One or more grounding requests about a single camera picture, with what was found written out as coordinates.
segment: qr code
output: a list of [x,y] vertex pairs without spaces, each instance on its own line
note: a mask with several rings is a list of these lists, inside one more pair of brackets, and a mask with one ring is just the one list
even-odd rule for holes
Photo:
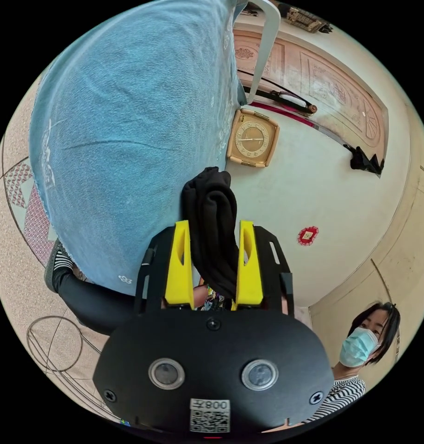
[[230,411],[191,410],[190,431],[227,433],[231,429]]

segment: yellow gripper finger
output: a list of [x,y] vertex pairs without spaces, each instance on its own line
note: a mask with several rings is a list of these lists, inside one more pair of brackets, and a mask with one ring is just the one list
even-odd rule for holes
[[168,305],[189,304],[194,309],[188,221],[175,224],[165,299]]
[[[244,252],[248,255],[246,264],[244,263]],[[257,307],[262,300],[262,277],[258,262],[254,224],[249,221],[240,221],[237,295],[232,310],[237,310],[239,305]]]

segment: patterned floor mat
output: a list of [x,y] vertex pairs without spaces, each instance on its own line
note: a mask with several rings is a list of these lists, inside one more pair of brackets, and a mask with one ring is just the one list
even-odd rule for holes
[[[7,200],[14,220],[26,243],[39,262],[45,267],[56,240],[39,198],[31,172],[30,160],[25,159],[11,168],[4,176]],[[86,280],[77,268],[75,275]]]

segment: shoe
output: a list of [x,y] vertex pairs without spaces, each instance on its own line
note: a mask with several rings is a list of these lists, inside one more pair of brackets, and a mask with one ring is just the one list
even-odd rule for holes
[[57,239],[51,250],[49,261],[47,262],[47,266],[45,267],[45,272],[44,272],[45,285],[53,293],[57,293],[55,287],[53,286],[53,279],[55,277],[54,268],[55,268],[56,255],[58,251],[61,251],[61,253],[71,261],[70,257],[67,255],[67,252],[65,251],[65,248],[62,246],[61,241]]

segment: black hair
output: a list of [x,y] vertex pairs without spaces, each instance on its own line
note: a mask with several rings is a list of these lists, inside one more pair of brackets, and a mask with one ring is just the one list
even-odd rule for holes
[[377,349],[378,354],[369,360],[366,365],[368,364],[376,364],[379,362],[385,355],[385,353],[388,351],[389,347],[394,341],[394,338],[399,331],[399,325],[400,325],[400,313],[399,310],[397,310],[396,305],[392,304],[391,302],[376,302],[371,307],[367,308],[365,311],[360,313],[353,321],[351,325],[351,329],[349,330],[348,336],[351,335],[351,333],[360,325],[362,324],[365,319],[367,319],[374,311],[376,310],[384,310],[388,313],[388,319],[387,323],[385,324],[383,334],[383,339],[381,341],[380,347]]

